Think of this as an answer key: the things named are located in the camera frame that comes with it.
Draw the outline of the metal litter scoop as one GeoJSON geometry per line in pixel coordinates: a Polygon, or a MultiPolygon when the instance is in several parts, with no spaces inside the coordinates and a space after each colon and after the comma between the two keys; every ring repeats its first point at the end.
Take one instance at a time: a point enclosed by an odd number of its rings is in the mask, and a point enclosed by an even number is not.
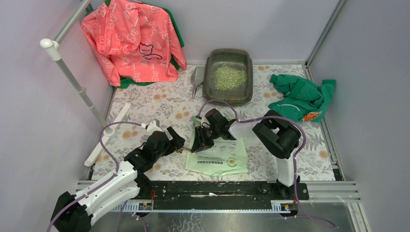
{"type": "Polygon", "coordinates": [[[192,99],[195,98],[198,86],[200,86],[203,83],[204,75],[205,75],[205,66],[197,66],[194,69],[191,75],[191,83],[193,84],[193,90],[192,90],[192,95],[191,95],[192,99]]]}

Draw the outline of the beige bag sealing clip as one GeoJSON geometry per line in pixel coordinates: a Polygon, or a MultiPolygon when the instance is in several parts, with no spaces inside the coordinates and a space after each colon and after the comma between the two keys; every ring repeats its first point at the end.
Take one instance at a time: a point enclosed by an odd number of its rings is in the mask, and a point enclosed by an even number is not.
{"type": "Polygon", "coordinates": [[[192,153],[192,150],[190,148],[187,148],[187,147],[181,147],[179,149],[176,149],[175,152],[180,153],[180,154],[182,154],[183,152],[192,153]]]}

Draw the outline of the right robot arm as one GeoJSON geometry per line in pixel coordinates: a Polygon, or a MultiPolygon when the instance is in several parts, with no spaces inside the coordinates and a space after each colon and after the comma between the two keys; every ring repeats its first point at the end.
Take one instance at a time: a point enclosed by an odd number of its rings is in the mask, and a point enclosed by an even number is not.
{"type": "Polygon", "coordinates": [[[289,199],[296,193],[298,175],[295,157],[302,149],[300,138],[305,138],[301,127],[294,121],[269,110],[263,117],[250,120],[227,119],[217,109],[211,109],[204,117],[197,117],[194,127],[192,153],[214,147],[215,140],[258,138],[276,158],[278,165],[278,195],[289,199]]]}

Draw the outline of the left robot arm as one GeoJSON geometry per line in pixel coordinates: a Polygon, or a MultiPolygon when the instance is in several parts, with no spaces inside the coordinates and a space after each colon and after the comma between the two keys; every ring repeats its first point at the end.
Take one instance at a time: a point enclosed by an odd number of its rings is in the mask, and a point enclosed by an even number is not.
{"type": "Polygon", "coordinates": [[[151,181],[145,172],[161,157],[184,146],[185,139],[172,127],[167,132],[154,130],[147,141],[130,152],[118,168],[105,177],[74,194],[61,194],[47,230],[59,232],[88,232],[106,213],[121,203],[151,194],[151,181]]]}

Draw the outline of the green cat litter bag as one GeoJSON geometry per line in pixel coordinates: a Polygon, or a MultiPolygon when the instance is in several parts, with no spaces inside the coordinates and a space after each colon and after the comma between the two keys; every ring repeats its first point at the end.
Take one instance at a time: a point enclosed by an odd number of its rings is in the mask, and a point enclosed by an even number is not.
{"type": "Polygon", "coordinates": [[[248,154],[243,139],[214,140],[214,146],[204,151],[186,155],[185,169],[209,176],[224,176],[248,172],[248,154]]]}

